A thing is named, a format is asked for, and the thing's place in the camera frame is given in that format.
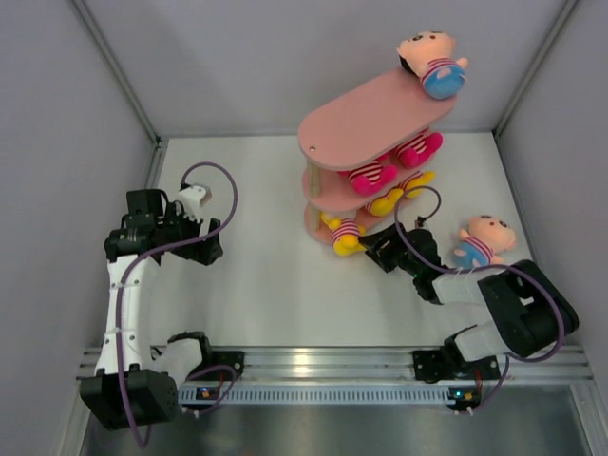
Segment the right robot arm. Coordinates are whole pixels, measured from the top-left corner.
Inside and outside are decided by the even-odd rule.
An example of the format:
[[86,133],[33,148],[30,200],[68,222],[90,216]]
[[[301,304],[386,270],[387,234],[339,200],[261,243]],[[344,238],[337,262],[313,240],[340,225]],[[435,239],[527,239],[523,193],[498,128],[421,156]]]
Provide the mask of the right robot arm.
[[419,381],[496,380],[500,356],[535,361],[543,349],[557,347],[580,326],[577,312],[530,259],[450,269],[429,230],[408,231],[401,224],[361,237],[360,242],[384,272],[408,273],[426,302],[479,305],[489,313],[487,322],[459,330],[440,348],[414,351],[414,375]]

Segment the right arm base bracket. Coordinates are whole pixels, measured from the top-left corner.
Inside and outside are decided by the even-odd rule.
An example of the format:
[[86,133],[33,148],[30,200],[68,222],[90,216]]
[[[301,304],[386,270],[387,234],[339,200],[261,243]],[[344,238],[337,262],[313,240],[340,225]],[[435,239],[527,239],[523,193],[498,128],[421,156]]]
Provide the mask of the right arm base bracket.
[[501,372],[495,356],[475,361],[456,361],[441,350],[412,353],[414,377],[434,384],[448,380],[498,380]]

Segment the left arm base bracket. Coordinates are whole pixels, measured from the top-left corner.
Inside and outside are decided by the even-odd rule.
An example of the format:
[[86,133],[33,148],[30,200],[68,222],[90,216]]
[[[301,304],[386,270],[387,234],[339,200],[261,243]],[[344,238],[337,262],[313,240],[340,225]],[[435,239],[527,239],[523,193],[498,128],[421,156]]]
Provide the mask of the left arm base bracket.
[[[216,350],[213,349],[210,360],[205,364],[196,367],[191,371],[194,374],[197,371],[201,371],[206,367],[213,367],[225,365],[232,367],[236,374],[237,378],[240,378],[244,371],[245,365],[245,352],[244,351],[227,351],[227,350]],[[231,374],[228,370],[216,370],[210,373],[207,373],[202,376],[198,376],[195,378],[196,381],[229,381],[232,379]]]

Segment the boy doll blue shorts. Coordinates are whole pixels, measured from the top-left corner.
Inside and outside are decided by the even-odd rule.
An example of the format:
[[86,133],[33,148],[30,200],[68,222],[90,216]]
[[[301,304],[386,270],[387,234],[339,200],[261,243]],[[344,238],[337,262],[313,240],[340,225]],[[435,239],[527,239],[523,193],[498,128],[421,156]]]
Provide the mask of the boy doll blue shorts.
[[489,215],[472,217],[467,227],[459,230],[458,240],[452,252],[458,269],[501,264],[501,254],[513,250],[517,245],[513,228],[503,220]]

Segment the pink white panda plush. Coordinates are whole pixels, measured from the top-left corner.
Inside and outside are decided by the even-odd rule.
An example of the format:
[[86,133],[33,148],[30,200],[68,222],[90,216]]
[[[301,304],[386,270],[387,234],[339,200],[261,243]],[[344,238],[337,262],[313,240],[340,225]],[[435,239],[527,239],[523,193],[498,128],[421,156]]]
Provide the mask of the pink white panda plush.
[[443,140],[441,133],[427,128],[399,144],[394,155],[404,168],[415,168],[427,162],[441,148]]
[[385,185],[394,181],[398,168],[393,164],[384,165],[379,160],[373,160],[349,171],[338,171],[338,175],[346,177],[355,193],[368,197],[380,191]]

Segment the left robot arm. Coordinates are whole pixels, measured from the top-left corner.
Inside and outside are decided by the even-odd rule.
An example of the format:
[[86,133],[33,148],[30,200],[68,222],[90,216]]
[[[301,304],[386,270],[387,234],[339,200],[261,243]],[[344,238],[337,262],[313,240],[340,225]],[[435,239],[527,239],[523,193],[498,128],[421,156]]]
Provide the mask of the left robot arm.
[[80,396],[109,430],[168,422],[177,413],[179,386],[190,375],[208,377],[215,366],[203,332],[169,338],[159,356],[152,353],[150,299],[165,252],[203,266],[222,257],[213,218],[200,240],[202,208],[208,187],[181,186],[171,201],[160,189],[126,195],[127,212],[104,242],[109,275],[109,302],[101,355],[91,376],[82,380]]

